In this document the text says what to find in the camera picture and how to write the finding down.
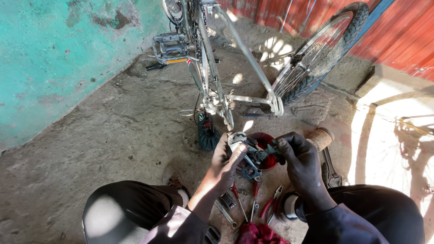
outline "red rag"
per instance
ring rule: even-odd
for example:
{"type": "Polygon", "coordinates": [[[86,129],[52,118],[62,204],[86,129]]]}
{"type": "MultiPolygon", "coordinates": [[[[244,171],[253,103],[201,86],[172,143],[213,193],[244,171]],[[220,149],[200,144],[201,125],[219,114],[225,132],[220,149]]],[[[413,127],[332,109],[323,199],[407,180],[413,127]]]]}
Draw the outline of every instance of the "red rag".
{"type": "Polygon", "coordinates": [[[236,244],[291,244],[278,234],[274,233],[268,225],[247,223],[241,226],[236,244]]]}

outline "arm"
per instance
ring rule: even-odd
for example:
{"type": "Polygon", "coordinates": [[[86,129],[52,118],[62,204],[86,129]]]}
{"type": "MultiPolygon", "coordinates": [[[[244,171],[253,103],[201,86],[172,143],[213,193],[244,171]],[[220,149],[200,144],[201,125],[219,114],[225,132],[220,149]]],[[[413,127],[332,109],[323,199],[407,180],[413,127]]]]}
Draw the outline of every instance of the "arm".
{"type": "Polygon", "coordinates": [[[316,148],[295,132],[277,139],[281,154],[288,162],[288,177],[306,203],[304,213],[309,230],[318,243],[387,243],[369,222],[337,205],[321,179],[321,165],[316,148]]]}
{"type": "Polygon", "coordinates": [[[233,184],[237,165],[247,150],[247,147],[241,144],[229,157],[230,148],[227,146],[227,138],[227,133],[221,136],[211,166],[188,202],[187,209],[173,206],[140,244],[203,243],[208,229],[206,222],[210,217],[214,201],[233,184]]]}

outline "black pants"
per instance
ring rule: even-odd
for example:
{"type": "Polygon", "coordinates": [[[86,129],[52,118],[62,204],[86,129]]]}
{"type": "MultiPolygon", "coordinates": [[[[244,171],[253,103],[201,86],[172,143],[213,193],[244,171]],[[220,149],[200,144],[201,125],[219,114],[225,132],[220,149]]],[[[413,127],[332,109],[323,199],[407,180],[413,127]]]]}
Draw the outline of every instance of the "black pants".
{"type": "MultiPolygon", "coordinates": [[[[413,200],[403,193],[374,185],[342,186],[328,191],[337,204],[344,203],[374,225],[390,244],[424,243],[423,218],[413,200]]],[[[86,202],[86,241],[138,244],[173,205],[182,206],[182,198],[168,186],[137,181],[102,186],[86,202]]],[[[296,206],[303,206],[302,199],[297,200],[296,206]]],[[[303,243],[313,243],[314,234],[308,230],[303,243]]]]}

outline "wheel rim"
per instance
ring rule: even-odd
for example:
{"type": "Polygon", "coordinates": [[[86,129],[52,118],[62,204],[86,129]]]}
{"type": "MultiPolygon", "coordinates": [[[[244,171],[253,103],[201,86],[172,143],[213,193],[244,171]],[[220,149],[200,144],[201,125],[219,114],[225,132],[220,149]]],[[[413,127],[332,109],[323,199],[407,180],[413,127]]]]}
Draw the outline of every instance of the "wheel rim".
{"type": "Polygon", "coordinates": [[[306,45],[294,56],[304,55],[298,65],[286,65],[281,74],[272,85],[274,94],[279,97],[285,96],[297,84],[303,81],[314,70],[319,62],[326,58],[336,43],[341,39],[351,23],[353,12],[349,11],[324,26],[306,45]]]}

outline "screwdriver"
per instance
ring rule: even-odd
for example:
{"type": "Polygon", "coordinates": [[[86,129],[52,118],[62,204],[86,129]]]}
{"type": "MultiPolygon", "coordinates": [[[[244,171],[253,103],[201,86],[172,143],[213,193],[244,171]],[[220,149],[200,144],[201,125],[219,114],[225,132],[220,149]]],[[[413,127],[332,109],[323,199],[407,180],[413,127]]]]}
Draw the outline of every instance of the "screwdriver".
{"type": "Polygon", "coordinates": [[[248,223],[249,220],[247,219],[246,212],[244,212],[244,208],[243,208],[243,205],[241,204],[240,196],[238,196],[238,190],[235,187],[235,182],[232,184],[232,186],[230,187],[230,189],[232,190],[233,194],[235,195],[235,197],[240,202],[241,210],[243,210],[244,217],[246,218],[246,222],[248,223]]]}
{"type": "Polygon", "coordinates": [[[253,183],[253,205],[252,205],[252,214],[250,215],[250,222],[252,222],[252,218],[253,218],[253,208],[255,207],[256,195],[258,194],[258,190],[259,190],[258,182],[255,181],[255,182],[253,183]]]}

